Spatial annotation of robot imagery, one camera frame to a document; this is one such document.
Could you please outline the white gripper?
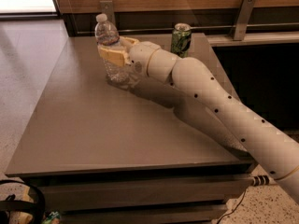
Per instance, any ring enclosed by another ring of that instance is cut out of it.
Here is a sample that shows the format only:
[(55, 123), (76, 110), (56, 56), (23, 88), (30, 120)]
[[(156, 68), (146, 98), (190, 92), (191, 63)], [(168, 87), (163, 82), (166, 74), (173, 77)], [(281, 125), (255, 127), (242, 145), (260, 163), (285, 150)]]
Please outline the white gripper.
[(119, 67), (130, 64), (132, 70), (142, 77), (157, 78), (153, 55), (161, 49), (159, 45), (149, 41), (139, 42), (138, 39), (127, 36), (121, 36), (120, 42), (121, 46), (99, 46), (100, 57)]

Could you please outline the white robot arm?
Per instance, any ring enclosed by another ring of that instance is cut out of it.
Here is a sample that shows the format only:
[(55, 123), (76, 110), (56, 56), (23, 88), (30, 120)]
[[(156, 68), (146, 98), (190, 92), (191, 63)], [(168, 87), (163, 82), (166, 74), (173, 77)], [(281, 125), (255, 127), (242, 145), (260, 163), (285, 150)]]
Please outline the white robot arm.
[(231, 96), (205, 64), (179, 56), (149, 41), (121, 37), (98, 43), (99, 55), (118, 67), (172, 84), (207, 106), (280, 187), (299, 202), (299, 144)]

